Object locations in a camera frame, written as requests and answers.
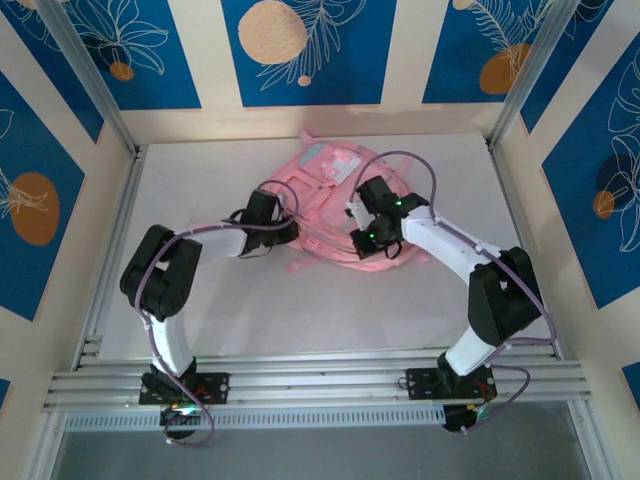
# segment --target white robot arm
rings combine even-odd
[[[361,258],[402,242],[416,245],[449,267],[469,287],[469,327],[438,361],[438,375],[454,390],[458,379],[471,375],[516,332],[540,316],[531,299],[496,265],[507,264],[538,298],[529,256],[519,247],[504,251],[483,243],[442,218],[417,194],[395,195],[381,177],[358,187],[361,201],[347,209],[359,229],[351,237]]]
[[[127,265],[120,279],[120,291],[134,308],[140,293],[140,309],[150,319],[147,328],[151,329],[157,349],[151,372],[142,378],[140,404],[173,405],[185,400],[176,381],[202,397],[202,403],[226,403],[226,393],[220,388],[226,388],[229,375],[197,373],[185,333],[181,310],[189,297],[198,264],[242,257],[261,246],[270,248],[298,236],[297,224],[282,216],[280,199],[265,190],[254,190],[247,206],[236,214],[241,214],[238,223],[233,218],[223,221],[228,228],[202,228],[198,242],[154,225]],[[159,264],[154,263],[157,255],[162,255]]]

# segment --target white table surface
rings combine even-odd
[[[378,152],[424,156],[438,176],[436,207],[449,220],[499,246],[517,237],[484,140],[479,134],[357,137]],[[151,145],[126,234],[119,276],[146,230],[180,231],[245,206],[261,181],[292,158],[298,140]],[[426,169],[410,170],[428,196]],[[303,257],[289,247],[252,260],[201,263],[183,310],[196,355],[290,354],[449,346],[467,326],[466,286],[433,259],[387,272],[320,264],[290,274]],[[99,325],[100,358],[149,358],[135,312],[117,288]],[[545,335],[538,320],[527,333]]]

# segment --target aluminum rail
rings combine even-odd
[[[88,337],[80,368],[54,374],[44,411],[157,410],[138,405],[140,376],[149,360],[101,361],[100,339]],[[398,386],[407,368],[435,367],[444,349],[385,350],[273,356],[225,356],[198,359],[198,371],[231,374],[227,405],[216,408],[329,407],[398,405],[410,402]],[[501,364],[531,372],[521,401],[589,400],[591,393],[577,361],[557,360],[550,347],[514,347]],[[519,372],[494,370],[500,402],[523,382]],[[428,401],[425,404],[467,403]]]

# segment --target black bracket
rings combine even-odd
[[[396,258],[402,251],[402,219],[409,212],[429,202],[416,193],[398,197],[381,176],[373,177],[360,185],[356,192],[367,212],[375,216],[366,230],[353,230],[351,240],[361,259],[379,252],[387,258]]]
[[[140,405],[180,405],[193,403],[179,390],[167,376],[154,366],[151,373],[142,376],[140,388]],[[228,373],[196,373],[195,363],[193,371],[181,380],[184,385],[205,405],[226,405],[229,396]]]
[[[174,237],[174,232],[162,225],[154,225],[145,234],[136,253],[120,279],[120,291],[132,307],[144,273],[160,249]],[[178,313],[189,298],[193,278],[198,267],[202,245],[181,238],[160,259],[169,262],[166,270],[154,267],[140,301],[143,310],[162,321]]]
[[[287,216],[277,218],[282,213],[282,205],[280,204],[278,195],[262,190],[261,188],[256,188],[251,192],[246,208],[236,213],[241,214],[240,223],[243,225],[275,227],[283,225],[291,218]],[[244,231],[247,234],[247,241],[241,256],[246,255],[261,245],[272,248],[276,245],[292,242],[298,238],[299,235],[298,224],[296,222],[291,222],[289,226],[278,230],[265,231],[246,228]]]
[[[541,299],[527,252],[513,247],[502,251],[500,260]],[[483,342],[498,347],[539,316],[540,311],[527,294],[494,262],[476,265],[469,275],[469,324]]]
[[[488,403],[497,395],[493,372],[481,366],[458,377],[453,389],[442,381],[438,368],[410,368],[405,372],[409,400],[475,400]]]

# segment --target pink backpack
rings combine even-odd
[[[377,154],[351,142],[314,139],[306,130],[302,131],[301,139],[305,148],[271,177],[293,188],[300,201],[297,218],[300,236],[288,245],[311,255],[306,261],[289,265],[290,272],[321,259],[366,272],[387,270],[411,258],[428,260],[424,251],[408,245],[393,259],[379,253],[360,260],[349,235],[358,225],[347,216],[345,209],[356,177]],[[361,182],[380,175],[391,190],[403,197],[412,192],[403,178],[410,164],[411,159],[405,158],[400,167],[391,168],[381,160],[367,169]],[[284,208],[292,213],[294,201],[285,187],[265,185],[263,188],[285,197]]]

